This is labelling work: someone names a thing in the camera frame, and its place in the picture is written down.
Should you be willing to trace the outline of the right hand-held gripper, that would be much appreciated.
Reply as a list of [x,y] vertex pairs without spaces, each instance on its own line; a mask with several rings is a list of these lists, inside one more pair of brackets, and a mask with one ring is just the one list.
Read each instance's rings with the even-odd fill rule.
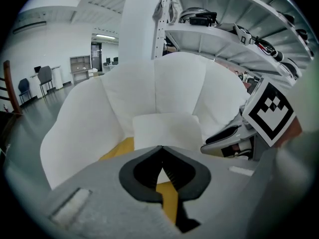
[[224,157],[259,160],[262,152],[275,145],[296,115],[278,84],[268,77],[257,83],[240,119],[209,137],[201,147],[204,154],[221,150]]

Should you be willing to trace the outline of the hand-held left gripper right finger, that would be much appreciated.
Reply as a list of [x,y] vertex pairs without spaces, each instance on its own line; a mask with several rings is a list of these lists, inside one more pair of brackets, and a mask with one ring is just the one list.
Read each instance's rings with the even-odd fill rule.
[[177,200],[163,239],[247,239],[252,208],[242,191],[256,164],[164,146],[161,163]]

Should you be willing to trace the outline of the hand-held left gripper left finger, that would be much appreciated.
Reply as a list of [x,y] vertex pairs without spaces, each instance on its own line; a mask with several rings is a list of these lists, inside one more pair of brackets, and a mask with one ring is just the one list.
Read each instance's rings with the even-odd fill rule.
[[46,215],[63,239],[174,239],[180,230],[162,208],[156,191],[166,154],[186,149],[153,146],[97,161],[51,191]]

